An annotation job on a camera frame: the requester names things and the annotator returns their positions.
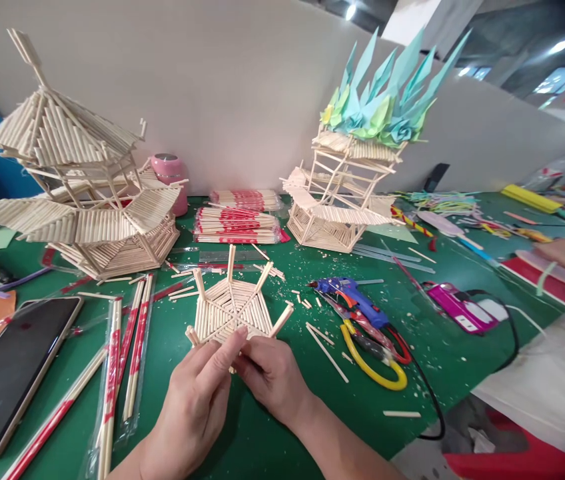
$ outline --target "ceiling light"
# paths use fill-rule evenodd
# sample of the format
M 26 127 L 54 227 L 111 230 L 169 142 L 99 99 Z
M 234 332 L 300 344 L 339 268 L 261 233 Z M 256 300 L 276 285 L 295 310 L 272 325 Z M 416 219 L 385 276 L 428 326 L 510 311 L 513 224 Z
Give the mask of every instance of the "ceiling light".
M 344 19 L 350 21 L 354 17 L 355 13 L 356 13 L 356 5 L 354 4 L 349 5 L 349 8 L 347 9 L 347 13 L 344 14 Z
M 565 40 L 558 42 L 549 50 L 549 55 L 553 55 L 554 53 L 558 53 L 559 51 L 565 50 Z

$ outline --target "smartphone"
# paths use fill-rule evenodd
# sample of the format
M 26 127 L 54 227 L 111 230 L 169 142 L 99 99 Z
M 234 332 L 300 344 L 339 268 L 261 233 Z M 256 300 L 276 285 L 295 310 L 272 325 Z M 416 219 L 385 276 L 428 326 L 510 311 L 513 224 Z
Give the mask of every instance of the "smartphone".
M 80 297 L 26 302 L 0 334 L 0 454 L 82 305 Z

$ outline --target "stack of wrapped chopsticks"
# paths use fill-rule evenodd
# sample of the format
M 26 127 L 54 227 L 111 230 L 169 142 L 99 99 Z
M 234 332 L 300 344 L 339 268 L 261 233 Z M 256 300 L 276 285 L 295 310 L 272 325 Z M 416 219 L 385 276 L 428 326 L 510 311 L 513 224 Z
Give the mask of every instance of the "stack of wrapped chopsticks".
M 283 206 L 273 190 L 214 190 L 209 199 L 225 207 L 257 211 L 280 210 Z
M 194 240 L 204 243 L 278 243 L 276 217 L 256 211 L 210 204 L 196 213 Z

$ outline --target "window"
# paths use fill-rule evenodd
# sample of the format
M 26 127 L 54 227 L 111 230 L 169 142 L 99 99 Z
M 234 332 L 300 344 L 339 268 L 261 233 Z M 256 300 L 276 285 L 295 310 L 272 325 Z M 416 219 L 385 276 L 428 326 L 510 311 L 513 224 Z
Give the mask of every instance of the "window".
M 553 93 L 559 95 L 565 91 L 565 67 L 555 69 L 551 75 L 539 84 L 534 93 Z
M 458 72 L 459 77 L 472 77 L 482 81 L 491 71 L 491 67 L 465 67 Z

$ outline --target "yellow box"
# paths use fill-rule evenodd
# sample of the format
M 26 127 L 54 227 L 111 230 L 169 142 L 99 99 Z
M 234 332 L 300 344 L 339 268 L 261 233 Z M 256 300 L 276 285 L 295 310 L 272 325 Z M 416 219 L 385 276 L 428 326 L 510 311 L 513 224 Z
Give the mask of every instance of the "yellow box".
M 502 189 L 501 193 L 503 195 L 506 195 L 507 197 L 511 197 L 514 200 L 523 202 L 545 213 L 555 213 L 556 210 L 558 210 L 562 206 L 556 201 L 549 200 L 541 195 L 538 195 L 537 193 L 513 184 L 507 185 Z

